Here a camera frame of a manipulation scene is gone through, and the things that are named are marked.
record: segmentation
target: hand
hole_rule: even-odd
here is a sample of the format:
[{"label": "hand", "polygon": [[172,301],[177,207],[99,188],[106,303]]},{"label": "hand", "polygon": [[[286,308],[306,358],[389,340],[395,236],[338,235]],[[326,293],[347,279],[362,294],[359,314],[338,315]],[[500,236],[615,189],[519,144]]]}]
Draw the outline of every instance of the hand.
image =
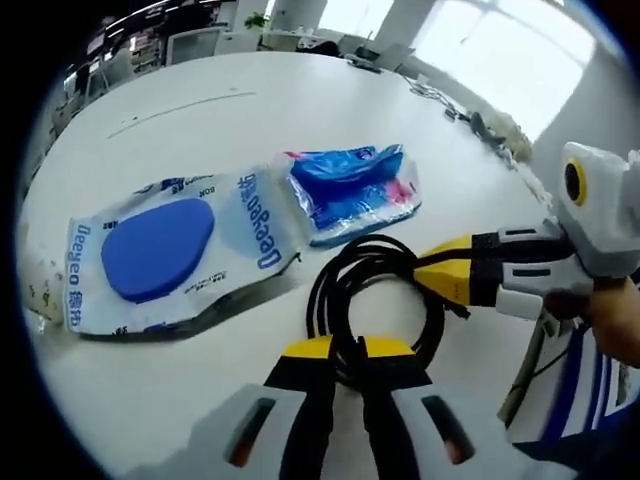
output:
[{"label": "hand", "polygon": [[640,292],[631,279],[617,285],[596,282],[584,316],[604,354],[640,368]]}]

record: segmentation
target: desk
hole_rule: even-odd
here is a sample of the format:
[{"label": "desk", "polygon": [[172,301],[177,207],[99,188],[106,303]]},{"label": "desk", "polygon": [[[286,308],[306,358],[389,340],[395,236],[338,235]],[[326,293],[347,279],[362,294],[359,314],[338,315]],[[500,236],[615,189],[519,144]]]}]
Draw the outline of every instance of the desk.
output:
[{"label": "desk", "polygon": [[[423,252],[470,231],[541,221],[545,209],[516,172],[414,95],[401,77],[319,55],[258,52],[200,59],[145,75],[80,112],[36,175],[22,217],[52,259],[67,222],[152,181],[231,172],[282,150],[403,143],[416,160],[424,203],[383,230]],[[194,338],[112,344],[40,338],[44,378],[69,426],[110,472],[155,463],[186,445],[195,422],[247,382],[262,383],[290,342],[304,338],[310,282],[337,250],[304,252],[289,291]],[[351,308],[357,333],[413,340],[422,305],[383,282]],[[448,316],[429,374],[499,409],[533,323],[474,309]],[[376,478],[356,395],[336,397],[325,478]]]}]

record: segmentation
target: white table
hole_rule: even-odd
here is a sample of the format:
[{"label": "white table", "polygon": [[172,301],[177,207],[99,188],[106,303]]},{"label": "white table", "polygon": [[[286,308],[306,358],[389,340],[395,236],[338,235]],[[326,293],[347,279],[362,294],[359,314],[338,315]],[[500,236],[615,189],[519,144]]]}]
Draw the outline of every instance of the white table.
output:
[{"label": "white table", "polygon": [[[416,252],[545,216],[517,173],[399,76],[323,56],[262,52],[162,69],[96,101],[51,149],[23,219],[61,261],[70,216],[91,214],[152,181],[229,172],[282,150],[395,142],[418,163],[424,203],[414,218],[383,232]],[[53,398],[110,472],[165,459],[186,445],[199,418],[241,385],[262,383],[286,345],[305,337],[310,282],[336,252],[305,254],[286,275],[288,293],[189,340],[38,339]],[[358,295],[351,315],[355,332],[410,340],[424,321],[415,294],[394,282]],[[532,329],[490,310],[474,309],[467,322],[449,316],[429,374],[497,411]],[[375,478],[357,396],[339,390],[335,416],[325,478]]]}]

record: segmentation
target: black cable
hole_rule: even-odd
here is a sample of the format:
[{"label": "black cable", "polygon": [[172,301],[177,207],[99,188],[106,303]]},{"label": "black cable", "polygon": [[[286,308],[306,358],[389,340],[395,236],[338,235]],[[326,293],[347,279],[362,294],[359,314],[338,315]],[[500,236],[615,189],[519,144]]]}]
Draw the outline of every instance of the black cable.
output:
[{"label": "black cable", "polygon": [[525,380],[523,380],[520,383],[516,383],[515,385],[513,385],[513,387],[511,387],[511,390],[509,390],[509,393],[513,393],[514,391],[518,390],[519,388],[522,388],[522,387],[525,387],[525,386],[529,385],[531,383],[531,380],[536,378],[538,375],[542,375],[544,372],[546,372],[551,367],[553,367],[568,352],[569,352],[569,347],[565,348],[562,352],[560,352],[558,355],[556,355],[556,357],[553,360],[551,360],[549,363],[547,363],[544,367],[542,367],[539,370],[536,370],[535,372],[533,372]]},{"label": "black cable", "polygon": [[412,349],[426,369],[442,339],[445,309],[463,318],[469,312],[418,283],[413,277],[414,269],[471,255],[471,249],[456,249],[418,259],[404,244],[386,235],[365,235],[347,244],[318,275],[306,313],[309,338],[333,335],[331,358],[338,381],[360,389],[358,361],[363,359],[363,345],[354,339],[349,325],[351,298],[375,279],[390,275],[411,284],[423,298],[427,309],[425,324]]}]

